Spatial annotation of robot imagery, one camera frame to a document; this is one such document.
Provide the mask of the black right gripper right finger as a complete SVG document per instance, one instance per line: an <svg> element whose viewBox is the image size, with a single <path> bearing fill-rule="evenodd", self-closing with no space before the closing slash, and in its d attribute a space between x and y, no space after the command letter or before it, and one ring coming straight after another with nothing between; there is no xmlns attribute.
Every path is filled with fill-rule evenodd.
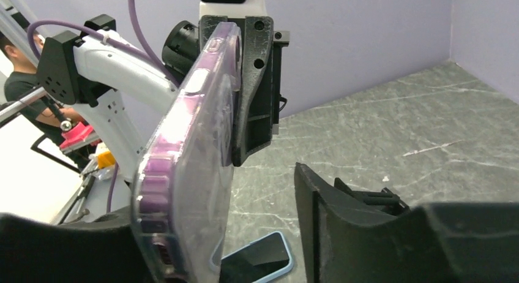
<svg viewBox="0 0 519 283"><path fill-rule="evenodd" d="M294 169L309 282L517 282L518 203L426 203L399 216Z"/></svg>

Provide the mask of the purple phone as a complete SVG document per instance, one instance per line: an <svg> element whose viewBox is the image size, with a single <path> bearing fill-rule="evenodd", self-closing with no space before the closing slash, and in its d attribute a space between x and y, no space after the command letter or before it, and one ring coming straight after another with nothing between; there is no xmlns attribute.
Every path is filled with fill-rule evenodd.
<svg viewBox="0 0 519 283"><path fill-rule="evenodd" d="M156 282L217 282L231 183L241 31L214 29L136 170L131 227Z"/></svg>

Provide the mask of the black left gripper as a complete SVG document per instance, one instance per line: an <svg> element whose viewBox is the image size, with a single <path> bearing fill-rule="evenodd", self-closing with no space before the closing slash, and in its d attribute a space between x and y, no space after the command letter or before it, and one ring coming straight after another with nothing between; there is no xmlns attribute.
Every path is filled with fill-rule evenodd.
<svg viewBox="0 0 519 283"><path fill-rule="evenodd" d="M214 31L226 15L203 15L198 23L200 50L209 42L215 48L226 42L226 33ZM287 99L281 95L282 51L289 45L289 31L275 31L268 16L249 16L243 19L241 88L234 117L232 161L240 167L249 156L270 145L272 134L279 133L280 112Z"/></svg>

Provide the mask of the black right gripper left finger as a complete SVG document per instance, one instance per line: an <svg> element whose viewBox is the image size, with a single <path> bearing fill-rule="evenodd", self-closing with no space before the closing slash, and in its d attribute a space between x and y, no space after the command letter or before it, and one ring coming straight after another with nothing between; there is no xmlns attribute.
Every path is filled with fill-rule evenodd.
<svg viewBox="0 0 519 283"><path fill-rule="evenodd" d="M152 282L128 207L50 225L1 215L1 282Z"/></svg>

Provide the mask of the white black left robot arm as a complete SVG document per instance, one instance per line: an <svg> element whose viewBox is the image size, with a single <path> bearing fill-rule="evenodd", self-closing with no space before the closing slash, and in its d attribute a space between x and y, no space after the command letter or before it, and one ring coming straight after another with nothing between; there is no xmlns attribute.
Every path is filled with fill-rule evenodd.
<svg viewBox="0 0 519 283"><path fill-rule="evenodd" d="M241 166L272 139L274 21L204 16L201 52L175 86L116 31L86 28L47 40L37 76L76 108L107 145L126 181L173 179Z"/></svg>

